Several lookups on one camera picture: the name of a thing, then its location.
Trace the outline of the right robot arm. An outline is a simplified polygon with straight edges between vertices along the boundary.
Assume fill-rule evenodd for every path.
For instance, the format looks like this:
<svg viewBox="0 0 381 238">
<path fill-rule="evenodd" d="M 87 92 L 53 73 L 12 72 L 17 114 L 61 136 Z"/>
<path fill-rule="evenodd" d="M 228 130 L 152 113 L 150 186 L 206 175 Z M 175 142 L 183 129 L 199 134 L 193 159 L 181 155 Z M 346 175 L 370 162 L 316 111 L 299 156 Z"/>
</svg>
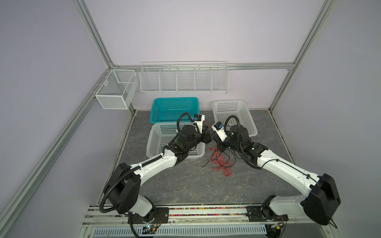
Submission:
<svg viewBox="0 0 381 238">
<path fill-rule="evenodd" d="M 296 215 L 306 216 L 323 226 L 334 225 L 333 215 L 341 204 L 334 178 L 309 172 L 281 158 L 265 145 L 252 141 L 247 129 L 239 123 L 226 129 L 231 119 L 238 120 L 236 116 L 229 116 L 225 123 L 217 122 L 211 127 L 218 149 L 232 150 L 249 167 L 267 170 L 300 192 L 297 196 L 269 196 L 262 204 L 263 218 L 272 220 L 275 215 Z"/>
</svg>

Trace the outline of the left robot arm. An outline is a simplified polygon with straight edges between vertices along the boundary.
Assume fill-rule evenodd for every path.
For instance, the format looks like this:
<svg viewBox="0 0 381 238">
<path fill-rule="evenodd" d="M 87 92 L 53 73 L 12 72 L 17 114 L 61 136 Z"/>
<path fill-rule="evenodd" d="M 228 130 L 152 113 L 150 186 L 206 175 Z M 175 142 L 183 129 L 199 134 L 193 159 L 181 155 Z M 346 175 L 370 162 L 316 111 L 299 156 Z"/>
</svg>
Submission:
<svg viewBox="0 0 381 238">
<path fill-rule="evenodd" d="M 143 162 L 127 165 L 121 163 L 103 189 L 99 211 L 119 214 L 135 213 L 147 217 L 154 213 L 154 204 L 140 195 L 141 186 L 158 173 L 183 162 L 189 152 L 200 143 L 211 142 L 211 132 L 204 126 L 205 115 L 183 113 L 176 121 L 177 134 L 160 153 Z"/>
</svg>

